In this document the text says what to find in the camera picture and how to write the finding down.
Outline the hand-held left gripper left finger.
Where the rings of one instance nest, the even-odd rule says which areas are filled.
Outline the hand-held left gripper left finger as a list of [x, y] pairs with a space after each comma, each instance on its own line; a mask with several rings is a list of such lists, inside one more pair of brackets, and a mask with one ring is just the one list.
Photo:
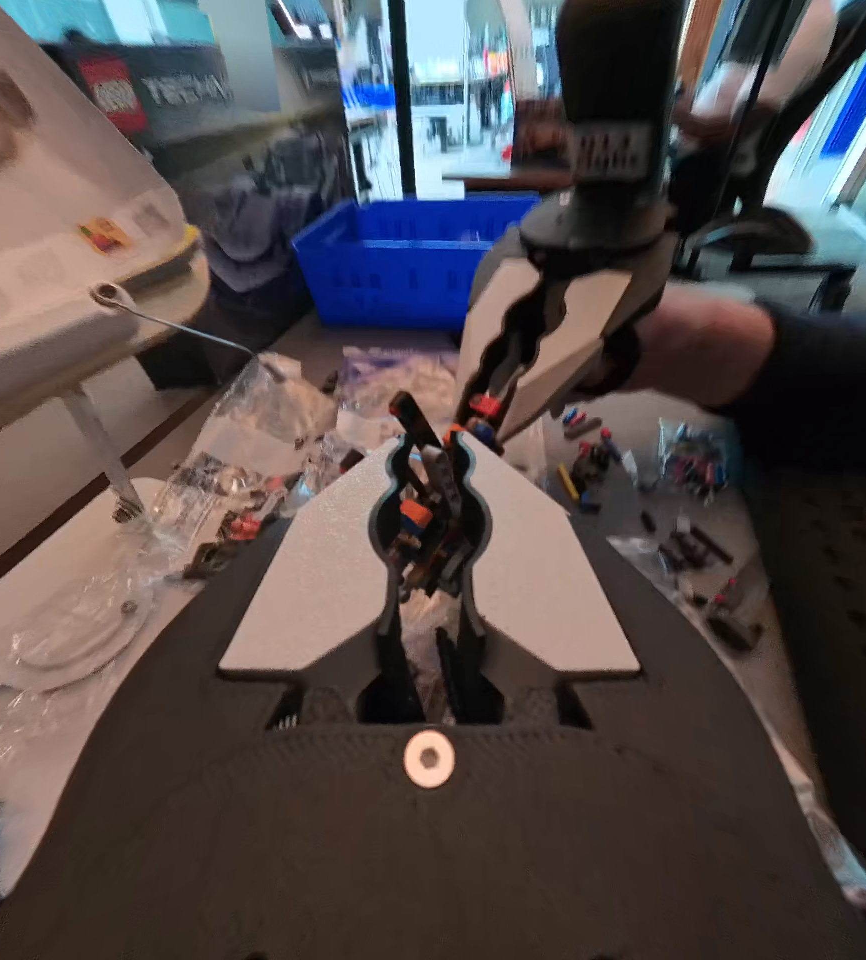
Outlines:
[[354, 713], [379, 684], [392, 722], [424, 720], [389, 556], [410, 448], [387, 440], [299, 509], [220, 659], [223, 678], [333, 690]]

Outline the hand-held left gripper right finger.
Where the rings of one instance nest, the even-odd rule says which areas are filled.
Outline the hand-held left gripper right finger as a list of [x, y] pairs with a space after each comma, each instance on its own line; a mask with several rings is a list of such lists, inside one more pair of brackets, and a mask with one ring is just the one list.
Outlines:
[[517, 698], [641, 673], [568, 510], [470, 434], [463, 505], [476, 543], [451, 649], [457, 722], [501, 722]]

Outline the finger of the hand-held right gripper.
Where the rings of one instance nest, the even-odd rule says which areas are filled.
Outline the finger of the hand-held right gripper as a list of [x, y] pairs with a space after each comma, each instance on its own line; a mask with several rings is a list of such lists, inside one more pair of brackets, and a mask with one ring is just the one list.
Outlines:
[[535, 285], [505, 312], [488, 392], [500, 402], [496, 439], [505, 445], [574, 396], [607, 378], [607, 338], [631, 317], [630, 270], [598, 270]]
[[493, 397], [497, 428], [527, 428], [542, 414], [552, 388], [549, 298], [554, 286], [528, 259], [504, 259], [472, 306], [463, 328], [454, 415], [473, 414], [474, 396]]

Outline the multicolour lego assembly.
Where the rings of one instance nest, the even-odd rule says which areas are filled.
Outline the multicolour lego assembly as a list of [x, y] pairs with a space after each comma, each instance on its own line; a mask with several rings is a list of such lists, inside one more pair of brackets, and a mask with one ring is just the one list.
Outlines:
[[466, 570], [487, 535], [485, 508], [469, 486], [474, 458], [465, 442], [503, 452], [497, 436], [502, 402], [489, 392], [474, 393], [460, 420], [440, 436], [405, 390], [393, 396], [389, 411], [402, 427], [406, 450], [398, 474], [399, 531], [388, 550], [399, 574], [399, 602], [415, 594], [461, 597]]

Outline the person's right forearm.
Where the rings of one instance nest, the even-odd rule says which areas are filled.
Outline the person's right forearm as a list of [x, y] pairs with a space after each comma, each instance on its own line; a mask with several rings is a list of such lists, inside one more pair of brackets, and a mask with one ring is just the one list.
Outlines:
[[866, 475], [866, 312], [754, 304], [771, 321], [772, 349], [749, 387], [707, 410], [732, 421], [763, 464]]

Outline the large labelled bag of lego parts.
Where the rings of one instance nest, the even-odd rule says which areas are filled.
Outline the large labelled bag of lego parts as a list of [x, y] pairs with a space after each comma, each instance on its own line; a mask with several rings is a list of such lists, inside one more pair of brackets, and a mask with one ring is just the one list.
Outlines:
[[442, 434], [452, 423], [459, 354], [455, 350], [343, 349], [335, 399], [337, 440], [370, 452], [401, 434], [390, 403], [399, 392], [409, 393], [430, 426]]

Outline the scattered loose lego pieces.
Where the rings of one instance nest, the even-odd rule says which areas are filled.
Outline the scattered loose lego pieces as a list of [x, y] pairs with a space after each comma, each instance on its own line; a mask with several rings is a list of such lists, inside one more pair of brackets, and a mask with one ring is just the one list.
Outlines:
[[[731, 480], [704, 505], [658, 479], [655, 446], [636, 452], [622, 447], [608, 423], [587, 409], [568, 407], [561, 417], [562, 440], [575, 457], [559, 464], [557, 476], [580, 515], [600, 519], [608, 512], [607, 540], [678, 609], [696, 619], [709, 635], [739, 656], [758, 646], [764, 626], [759, 609], [765, 583], [755, 554], [743, 557], [723, 533], [710, 529], [700, 511], [727, 504]], [[725, 431], [707, 424], [693, 426]]]

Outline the small clear bag of lego parts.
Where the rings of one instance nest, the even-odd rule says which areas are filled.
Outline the small clear bag of lego parts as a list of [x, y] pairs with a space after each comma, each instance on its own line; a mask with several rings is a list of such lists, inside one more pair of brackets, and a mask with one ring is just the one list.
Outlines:
[[731, 480], [729, 446], [719, 433], [685, 421], [658, 422], [657, 467], [662, 486], [711, 504]]

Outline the person's right hand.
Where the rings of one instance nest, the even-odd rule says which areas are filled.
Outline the person's right hand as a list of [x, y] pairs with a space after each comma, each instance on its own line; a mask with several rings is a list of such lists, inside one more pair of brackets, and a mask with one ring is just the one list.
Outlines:
[[753, 303], [669, 288], [634, 325], [639, 360], [624, 385], [716, 409], [736, 401], [775, 346], [771, 316]]

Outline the blue plastic bin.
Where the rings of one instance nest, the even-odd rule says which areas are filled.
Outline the blue plastic bin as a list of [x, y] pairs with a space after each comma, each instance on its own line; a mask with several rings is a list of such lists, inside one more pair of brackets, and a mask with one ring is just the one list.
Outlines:
[[536, 194], [346, 200], [292, 247], [328, 328], [463, 330], [475, 272]]

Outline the black office chair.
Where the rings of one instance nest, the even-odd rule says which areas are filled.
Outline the black office chair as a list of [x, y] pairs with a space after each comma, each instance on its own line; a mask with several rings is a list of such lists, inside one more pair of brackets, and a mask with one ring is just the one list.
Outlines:
[[699, 282], [701, 257], [714, 251], [730, 256], [729, 275], [817, 277], [810, 311], [843, 311], [856, 266], [817, 260], [806, 228], [793, 214], [765, 203], [781, 154], [824, 96], [799, 93], [777, 112], [755, 106], [677, 156], [670, 181], [679, 234], [675, 276]]

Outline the clear bag with white disc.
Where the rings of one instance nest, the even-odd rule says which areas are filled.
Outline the clear bag with white disc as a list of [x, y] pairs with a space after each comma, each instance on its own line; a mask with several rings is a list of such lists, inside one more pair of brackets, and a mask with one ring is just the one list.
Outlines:
[[144, 629], [160, 586], [155, 566], [132, 558], [58, 589], [0, 631], [0, 685], [46, 693], [102, 672]]

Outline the black box with grey figure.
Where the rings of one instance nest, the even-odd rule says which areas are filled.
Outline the black box with grey figure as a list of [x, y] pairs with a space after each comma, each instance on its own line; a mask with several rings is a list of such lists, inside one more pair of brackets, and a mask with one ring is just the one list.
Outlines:
[[240, 107], [215, 45], [109, 44], [68, 29], [39, 46], [151, 162], [199, 231], [210, 289], [192, 330], [262, 353], [310, 313], [293, 241], [352, 197], [340, 107]]

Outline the open instruction booklet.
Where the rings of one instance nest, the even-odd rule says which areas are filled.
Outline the open instruction booklet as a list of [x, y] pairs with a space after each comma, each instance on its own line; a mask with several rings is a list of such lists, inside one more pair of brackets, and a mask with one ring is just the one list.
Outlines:
[[173, 189], [0, 8], [0, 428], [186, 325], [209, 270]]

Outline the black window frame post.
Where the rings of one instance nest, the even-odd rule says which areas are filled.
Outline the black window frame post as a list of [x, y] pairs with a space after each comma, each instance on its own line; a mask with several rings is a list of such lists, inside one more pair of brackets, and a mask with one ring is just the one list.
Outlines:
[[391, 70], [396, 134], [398, 138], [401, 190], [404, 198], [415, 197], [415, 145], [412, 113], [412, 78], [408, 51], [405, 1], [387, 1], [391, 37]]

